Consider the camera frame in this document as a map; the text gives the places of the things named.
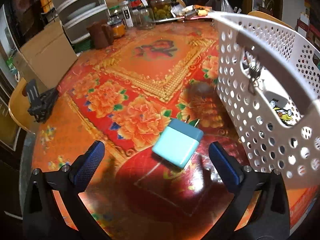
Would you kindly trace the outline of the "light blue charger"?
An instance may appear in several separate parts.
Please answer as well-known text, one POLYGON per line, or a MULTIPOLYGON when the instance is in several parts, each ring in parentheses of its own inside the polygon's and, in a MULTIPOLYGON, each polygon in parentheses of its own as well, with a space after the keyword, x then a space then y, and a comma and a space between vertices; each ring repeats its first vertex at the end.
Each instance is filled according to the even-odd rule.
POLYGON ((186 122, 172 119, 152 147, 152 152, 172 165, 184 169, 195 153, 204 132, 199 119, 186 122))

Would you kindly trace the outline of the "wooden chair right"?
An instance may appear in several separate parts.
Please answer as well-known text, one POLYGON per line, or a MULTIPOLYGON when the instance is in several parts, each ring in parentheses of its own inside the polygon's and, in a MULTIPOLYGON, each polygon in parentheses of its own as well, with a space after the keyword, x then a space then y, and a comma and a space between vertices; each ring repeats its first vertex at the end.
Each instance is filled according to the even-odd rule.
POLYGON ((269 21, 273 21, 273 22, 276 22, 278 24, 281 24, 281 25, 284 25, 290 29, 293 29, 290 25, 286 24, 285 22, 282 22, 281 20, 267 14, 267 13, 264 13, 262 11, 251 11, 248 13, 248 15, 250 16, 254 16, 254 17, 259 17, 259 18, 263 18, 263 19, 266 19, 266 20, 269 20, 269 21))

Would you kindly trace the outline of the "orange lidded jar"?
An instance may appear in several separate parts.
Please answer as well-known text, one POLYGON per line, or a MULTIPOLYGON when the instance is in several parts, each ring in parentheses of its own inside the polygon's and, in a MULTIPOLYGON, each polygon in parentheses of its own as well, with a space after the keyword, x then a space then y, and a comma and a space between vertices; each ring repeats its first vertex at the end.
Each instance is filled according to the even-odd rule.
POLYGON ((126 27, 123 21, 120 19, 108 21, 108 25, 111 27, 114 38, 121 38, 126 34, 126 27))

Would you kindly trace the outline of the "brown ceramic jar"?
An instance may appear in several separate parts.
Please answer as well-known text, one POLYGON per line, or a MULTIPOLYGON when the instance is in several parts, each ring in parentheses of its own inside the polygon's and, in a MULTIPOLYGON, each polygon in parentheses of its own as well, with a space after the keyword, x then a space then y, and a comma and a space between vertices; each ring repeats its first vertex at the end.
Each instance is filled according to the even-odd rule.
POLYGON ((114 43, 113 30, 107 20, 93 22, 86 29, 95 49, 103 49, 114 43))

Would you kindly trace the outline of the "white drawer storage tower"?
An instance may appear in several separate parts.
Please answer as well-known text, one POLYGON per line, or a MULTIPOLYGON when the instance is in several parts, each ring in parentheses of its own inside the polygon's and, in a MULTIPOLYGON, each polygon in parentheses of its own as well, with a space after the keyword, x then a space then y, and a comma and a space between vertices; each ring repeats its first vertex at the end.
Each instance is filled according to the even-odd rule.
POLYGON ((71 44, 87 39, 90 36, 87 27, 94 22, 110 20, 105 0, 52 0, 52 2, 71 44))

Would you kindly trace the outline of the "red lid pickle jar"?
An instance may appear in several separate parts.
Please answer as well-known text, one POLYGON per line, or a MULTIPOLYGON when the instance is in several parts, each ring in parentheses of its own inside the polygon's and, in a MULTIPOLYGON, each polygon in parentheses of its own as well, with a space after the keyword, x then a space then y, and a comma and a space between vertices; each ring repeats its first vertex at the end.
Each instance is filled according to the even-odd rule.
POLYGON ((171 13, 172 0, 149 0, 156 21, 174 18, 171 13))

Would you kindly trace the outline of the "clear glass jar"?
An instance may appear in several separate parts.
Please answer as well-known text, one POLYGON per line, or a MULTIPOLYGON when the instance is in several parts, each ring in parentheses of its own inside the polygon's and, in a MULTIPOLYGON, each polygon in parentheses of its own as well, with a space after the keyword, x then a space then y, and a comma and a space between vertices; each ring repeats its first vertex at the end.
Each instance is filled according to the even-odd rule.
POLYGON ((150 7, 143 7, 138 9, 138 28, 152 29, 155 26, 155 18, 153 10, 150 7))

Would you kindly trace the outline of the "white perforated plastic basket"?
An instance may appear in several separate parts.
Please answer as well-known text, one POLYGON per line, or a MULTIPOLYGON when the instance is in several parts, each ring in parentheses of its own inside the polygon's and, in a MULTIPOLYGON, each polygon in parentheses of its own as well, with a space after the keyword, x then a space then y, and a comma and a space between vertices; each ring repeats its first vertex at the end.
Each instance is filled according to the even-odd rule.
POLYGON ((217 94, 250 165, 278 171, 288 189, 319 185, 317 49, 296 31, 250 15, 212 12, 219 30, 217 94), (290 109, 292 126, 269 102, 290 109))

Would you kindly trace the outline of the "wooden chair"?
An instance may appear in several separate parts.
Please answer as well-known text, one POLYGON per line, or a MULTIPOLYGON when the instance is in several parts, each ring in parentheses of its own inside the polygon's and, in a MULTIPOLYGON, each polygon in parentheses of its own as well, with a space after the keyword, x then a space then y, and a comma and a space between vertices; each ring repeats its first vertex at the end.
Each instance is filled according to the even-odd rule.
POLYGON ((266 20, 269 20, 269 21, 273 21, 273 22, 276 22, 278 24, 281 24, 281 25, 284 25, 290 29, 293 29, 290 25, 286 24, 285 22, 282 22, 281 20, 267 14, 267 13, 264 13, 262 11, 251 11, 248 13, 248 15, 250 16, 254 16, 254 17, 259 17, 259 18, 263 18, 263 19, 266 19, 266 20))
POLYGON ((20 128, 26 132, 36 134, 38 124, 35 118, 28 113, 30 103, 25 91, 26 85, 26 80, 21 78, 10 97, 8 105, 9 113, 20 128))

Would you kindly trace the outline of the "cardboard box on table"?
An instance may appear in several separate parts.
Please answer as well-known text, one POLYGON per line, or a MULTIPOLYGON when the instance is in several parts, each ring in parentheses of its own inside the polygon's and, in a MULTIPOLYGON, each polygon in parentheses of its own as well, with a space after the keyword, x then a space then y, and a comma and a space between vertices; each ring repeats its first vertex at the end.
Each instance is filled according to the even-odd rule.
POLYGON ((13 57, 20 75, 28 82, 34 79, 41 93, 56 87, 76 60, 60 21, 48 24, 13 57))

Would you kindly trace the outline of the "black phone holder clamp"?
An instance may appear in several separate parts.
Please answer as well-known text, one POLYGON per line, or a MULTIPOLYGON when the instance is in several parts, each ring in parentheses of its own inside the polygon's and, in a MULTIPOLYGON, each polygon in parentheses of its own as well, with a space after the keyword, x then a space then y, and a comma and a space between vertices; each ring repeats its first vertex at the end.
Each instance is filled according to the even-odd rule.
POLYGON ((35 118, 36 122, 45 123, 52 114, 59 91, 55 87, 40 94, 35 79, 30 80, 25 89, 30 103, 28 113, 35 118))

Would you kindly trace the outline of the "wooden chair left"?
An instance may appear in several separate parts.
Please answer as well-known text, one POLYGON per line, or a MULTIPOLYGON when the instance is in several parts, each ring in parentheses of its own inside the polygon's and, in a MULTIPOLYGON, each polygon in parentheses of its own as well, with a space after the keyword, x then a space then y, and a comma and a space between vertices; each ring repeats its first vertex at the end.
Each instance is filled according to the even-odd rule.
POLYGON ((9 113, 20 128, 26 132, 36 134, 38 124, 35 118, 28 113, 30 103, 25 91, 26 85, 26 80, 21 78, 10 97, 8 105, 9 113))

